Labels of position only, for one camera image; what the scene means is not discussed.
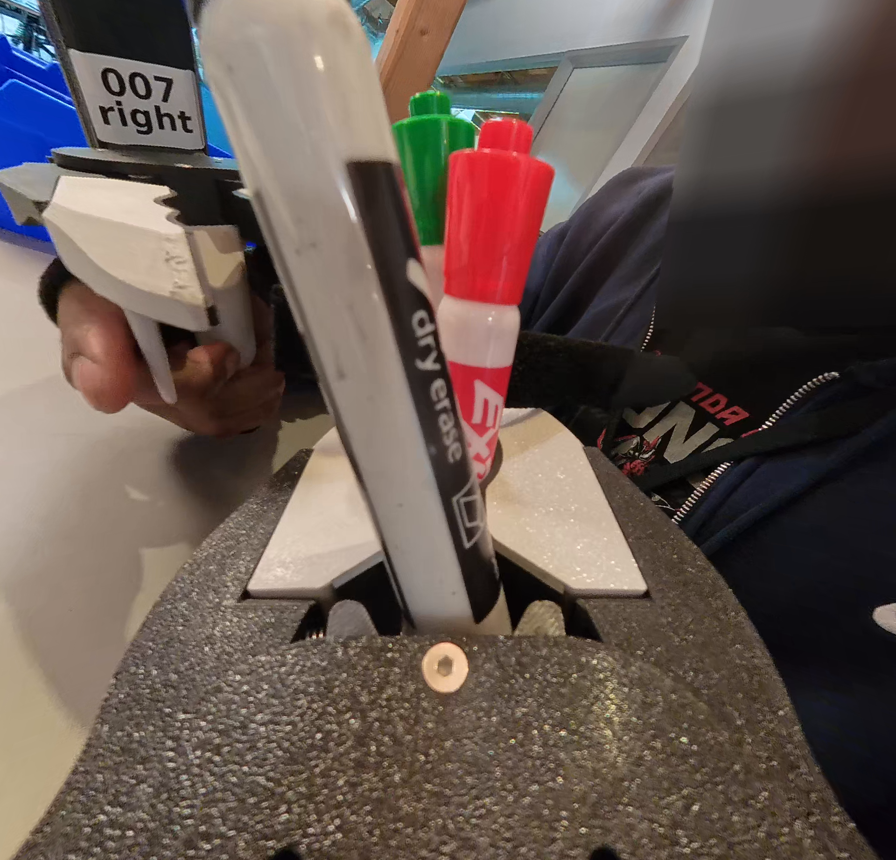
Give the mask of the red dry erase marker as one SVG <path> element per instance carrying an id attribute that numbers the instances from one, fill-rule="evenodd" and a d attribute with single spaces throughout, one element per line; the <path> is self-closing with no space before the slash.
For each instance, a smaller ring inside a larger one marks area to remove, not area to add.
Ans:
<path id="1" fill-rule="evenodd" d="M 443 295 L 436 311 L 468 454 L 478 478 L 497 449 L 520 305 L 554 169 L 532 157 L 532 128 L 494 117 L 475 149 L 449 158 Z"/>

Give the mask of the person's torso in navy hoodie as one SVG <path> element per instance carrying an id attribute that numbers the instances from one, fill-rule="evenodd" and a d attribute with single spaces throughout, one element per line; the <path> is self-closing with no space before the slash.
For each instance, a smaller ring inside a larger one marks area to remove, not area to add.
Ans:
<path id="1" fill-rule="evenodd" d="M 880 858 L 894 858 L 894 325 L 722 336 L 654 322 L 674 169 L 629 168 L 539 239 L 524 331 L 668 354 L 686 395 L 548 408 L 630 478 L 728 454 L 852 401 L 855 433 L 718 459 L 645 491 L 727 582 L 769 651 L 812 754 Z"/>

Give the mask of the person's right hand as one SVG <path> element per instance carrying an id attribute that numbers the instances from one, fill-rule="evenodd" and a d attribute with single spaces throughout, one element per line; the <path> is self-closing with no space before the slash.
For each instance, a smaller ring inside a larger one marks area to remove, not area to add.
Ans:
<path id="1" fill-rule="evenodd" d="M 250 432 L 279 414 L 284 376 L 273 356 L 273 313 L 252 298 L 256 354 L 240 368 L 238 353 L 223 342 L 169 351 L 176 403 L 158 394 L 118 306 L 74 281 L 61 292 L 57 327 L 66 381 L 89 406 L 115 414 L 129 405 L 187 431 L 226 438 Z"/>

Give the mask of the blue plastic bin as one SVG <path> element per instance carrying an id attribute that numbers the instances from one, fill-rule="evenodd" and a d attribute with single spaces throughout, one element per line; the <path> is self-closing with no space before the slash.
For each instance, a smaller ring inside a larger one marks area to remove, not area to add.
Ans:
<path id="1" fill-rule="evenodd" d="M 1 168 L 44 163 L 53 149 L 87 138 L 58 63 L 44 63 L 1 37 Z"/>

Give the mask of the green dry erase marker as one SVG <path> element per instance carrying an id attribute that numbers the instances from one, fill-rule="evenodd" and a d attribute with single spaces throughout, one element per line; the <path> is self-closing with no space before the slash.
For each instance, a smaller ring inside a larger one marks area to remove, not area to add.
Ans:
<path id="1" fill-rule="evenodd" d="M 452 114 L 441 91 L 420 92 L 409 100 L 409 116 L 392 127 L 417 228 L 422 266 L 434 310 L 443 295 L 444 219 L 450 155 L 472 149 L 476 127 Z"/>

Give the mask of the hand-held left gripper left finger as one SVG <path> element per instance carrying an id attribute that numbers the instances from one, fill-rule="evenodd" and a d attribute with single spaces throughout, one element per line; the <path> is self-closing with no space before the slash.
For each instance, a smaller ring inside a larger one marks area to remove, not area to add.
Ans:
<path id="1" fill-rule="evenodd" d="M 336 428 L 314 446 L 247 585 L 260 599 L 329 599 L 385 561 Z"/>

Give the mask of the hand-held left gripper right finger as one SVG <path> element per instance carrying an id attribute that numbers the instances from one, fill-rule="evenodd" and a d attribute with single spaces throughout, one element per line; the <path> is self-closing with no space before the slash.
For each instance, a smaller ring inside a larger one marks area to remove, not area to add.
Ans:
<path id="1" fill-rule="evenodd" d="M 643 597 L 647 584 L 581 442 L 543 410 L 506 409 L 486 486 L 497 551 L 571 597 Z"/>

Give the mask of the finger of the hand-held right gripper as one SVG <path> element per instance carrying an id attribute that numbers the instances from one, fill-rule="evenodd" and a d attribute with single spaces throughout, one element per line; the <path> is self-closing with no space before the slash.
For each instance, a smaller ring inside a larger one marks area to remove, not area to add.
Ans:
<path id="1" fill-rule="evenodd" d="M 239 368 L 252 364 L 256 353 L 251 292 L 244 244 L 236 227 L 188 227 L 187 240 L 209 307 L 210 328 L 196 332 L 201 346 L 229 344 Z"/>
<path id="2" fill-rule="evenodd" d="M 66 268 L 119 306 L 161 399 L 176 402 L 163 324 L 194 334 L 211 326 L 211 301 L 165 185 L 61 174 L 43 211 Z"/>

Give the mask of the black dry erase marker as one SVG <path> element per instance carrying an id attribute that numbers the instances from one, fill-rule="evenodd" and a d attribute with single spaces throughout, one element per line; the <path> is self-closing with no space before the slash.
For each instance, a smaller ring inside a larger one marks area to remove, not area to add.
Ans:
<path id="1" fill-rule="evenodd" d="M 190 0 L 263 241 L 419 632 L 511 620 L 392 127 L 350 0 Z"/>

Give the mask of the wooden post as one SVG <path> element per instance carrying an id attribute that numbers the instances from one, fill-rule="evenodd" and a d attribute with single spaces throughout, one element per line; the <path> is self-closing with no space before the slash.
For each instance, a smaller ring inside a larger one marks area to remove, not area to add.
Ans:
<path id="1" fill-rule="evenodd" d="M 397 1 L 375 61 L 392 123 L 408 115 L 412 96 L 430 89 L 467 1 Z"/>

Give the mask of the grey framed glass panel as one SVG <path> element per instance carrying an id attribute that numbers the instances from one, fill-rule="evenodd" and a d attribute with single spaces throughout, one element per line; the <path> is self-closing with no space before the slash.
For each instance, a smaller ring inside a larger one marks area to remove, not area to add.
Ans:
<path id="1" fill-rule="evenodd" d="M 686 100 L 694 48 L 681 36 L 564 56 L 530 121 L 532 153 L 554 169 L 542 231 L 647 159 Z"/>

